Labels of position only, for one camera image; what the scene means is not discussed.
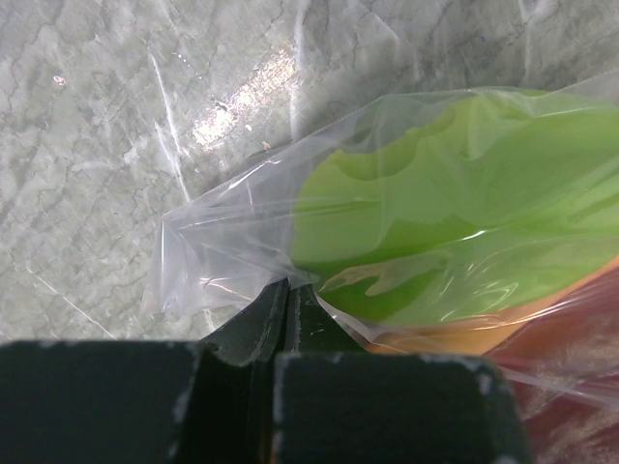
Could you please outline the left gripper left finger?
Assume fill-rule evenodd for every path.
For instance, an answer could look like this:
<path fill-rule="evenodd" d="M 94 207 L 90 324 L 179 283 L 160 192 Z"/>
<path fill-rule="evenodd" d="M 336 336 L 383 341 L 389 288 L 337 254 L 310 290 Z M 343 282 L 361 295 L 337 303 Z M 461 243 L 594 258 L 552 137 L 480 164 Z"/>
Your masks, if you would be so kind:
<path fill-rule="evenodd" d="M 5 463 L 266 463 L 289 284 L 198 341 L 1 347 Z"/>

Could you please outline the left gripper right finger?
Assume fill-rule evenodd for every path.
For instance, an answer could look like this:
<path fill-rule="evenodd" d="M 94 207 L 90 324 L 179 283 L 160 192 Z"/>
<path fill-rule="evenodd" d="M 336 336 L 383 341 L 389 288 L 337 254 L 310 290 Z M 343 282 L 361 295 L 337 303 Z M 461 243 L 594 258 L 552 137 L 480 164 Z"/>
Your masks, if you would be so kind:
<path fill-rule="evenodd" d="M 277 463 L 528 463 L 509 382 L 483 357 L 365 351 L 291 291 L 275 361 Z"/>

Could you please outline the clear zip top bag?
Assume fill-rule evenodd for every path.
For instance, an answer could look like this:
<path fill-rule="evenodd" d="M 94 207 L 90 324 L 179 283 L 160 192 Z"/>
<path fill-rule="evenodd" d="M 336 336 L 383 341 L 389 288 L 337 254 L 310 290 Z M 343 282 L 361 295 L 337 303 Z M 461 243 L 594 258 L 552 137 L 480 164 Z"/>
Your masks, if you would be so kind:
<path fill-rule="evenodd" d="M 307 287 L 369 349 L 489 355 L 618 408 L 618 73 L 388 95 L 163 218 L 142 307 Z"/>

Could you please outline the green fake lettuce leaf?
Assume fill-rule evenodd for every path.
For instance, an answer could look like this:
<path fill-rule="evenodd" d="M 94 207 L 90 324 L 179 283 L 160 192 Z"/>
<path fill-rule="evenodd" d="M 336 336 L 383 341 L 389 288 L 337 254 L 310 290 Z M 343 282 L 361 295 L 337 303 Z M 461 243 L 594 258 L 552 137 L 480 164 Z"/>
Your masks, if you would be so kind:
<path fill-rule="evenodd" d="M 539 300 L 617 254 L 617 107 L 519 92 L 333 152 L 299 193 L 290 249 L 330 305 L 403 326 Z"/>

